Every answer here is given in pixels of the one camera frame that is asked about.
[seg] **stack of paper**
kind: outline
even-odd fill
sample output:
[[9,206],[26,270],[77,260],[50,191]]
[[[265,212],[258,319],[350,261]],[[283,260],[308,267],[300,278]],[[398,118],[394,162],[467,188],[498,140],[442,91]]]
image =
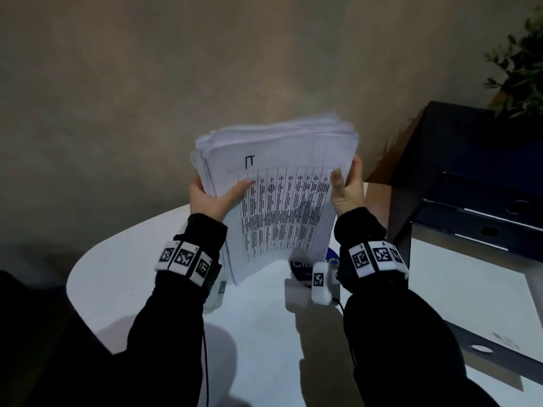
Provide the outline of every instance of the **stack of paper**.
[[346,177],[357,145],[352,125],[334,114],[226,127],[196,140],[191,159],[206,193],[254,181],[224,219],[221,264],[234,283],[275,260],[324,261],[335,218],[330,173],[341,168]]

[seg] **black sweater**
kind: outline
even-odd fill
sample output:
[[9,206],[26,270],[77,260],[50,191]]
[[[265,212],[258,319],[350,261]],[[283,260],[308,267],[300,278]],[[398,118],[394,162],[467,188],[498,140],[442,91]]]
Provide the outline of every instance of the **black sweater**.
[[[226,226],[191,215],[175,239],[199,245],[214,260]],[[335,236],[340,268],[348,249],[382,240],[385,229],[366,208],[343,214]],[[345,306],[344,330],[356,359],[354,376],[367,407],[388,405],[497,406],[466,377],[458,343],[441,317],[408,289],[403,274],[382,271],[356,280]],[[152,405],[196,406],[202,383],[201,288],[186,277],[158,271],[153,294],[128,335],[126,351],[108,371],[110,397]]]

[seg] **green plant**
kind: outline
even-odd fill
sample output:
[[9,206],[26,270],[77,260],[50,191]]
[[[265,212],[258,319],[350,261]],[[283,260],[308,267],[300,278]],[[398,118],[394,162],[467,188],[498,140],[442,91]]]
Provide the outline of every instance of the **green plant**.
[[508,35],[509,45],[485,53],[506,74],[503,83],[488,78],[487,88],[501,88],[506,100],[498,117],[543,115],[543,10],[538,8],[524,25],[527,34],[520,40]]

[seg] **drawer handle hole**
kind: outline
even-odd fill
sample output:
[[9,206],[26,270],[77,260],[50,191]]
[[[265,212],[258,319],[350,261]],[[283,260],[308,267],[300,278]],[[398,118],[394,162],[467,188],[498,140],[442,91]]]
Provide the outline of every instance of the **drawer handle hole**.
[[470,346],[472,349],[479,351],[479,353],[492,354],[494,350],[486,346],[481,346],[480,344],[472,344]]
[[499,233],[499,230],[496,227],[485,227],[480,231],[480,233],[487,237],[496,237]]
[[513,201],[506,207],[506,211],[509,214],[522,214],[528,211],[532,205],[526,200]]

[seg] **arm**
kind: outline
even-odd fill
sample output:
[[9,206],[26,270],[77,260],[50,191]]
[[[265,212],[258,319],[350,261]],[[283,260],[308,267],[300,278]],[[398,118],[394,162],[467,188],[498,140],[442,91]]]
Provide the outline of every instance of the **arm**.
[[188,242],[200,247],[212,264],[202,286],[171,270],[157,271],[153,294],[136,316],[126,351],[114,356],[109,382],[123,403],[197,405],[202,383],[203,305],[221,270],[219,251],[227,236],[221,221],[251,183],[240,182],[220,198],[205,194],[198,176],[189,187],[191,215],[185,233],[174,240],[180,246]]
[[393,270],[357,276],[349,248],[382,241],[386,235],[363,207],[360,160],[353,162],[347,186],[337,173],[331,182],[332,203],[338,213],[335,236],[341,244],[338,279],[352,293],[343,325],[365,405],[497,406],[467,378],[451,330],[435,310],[409,290],[403,273]]

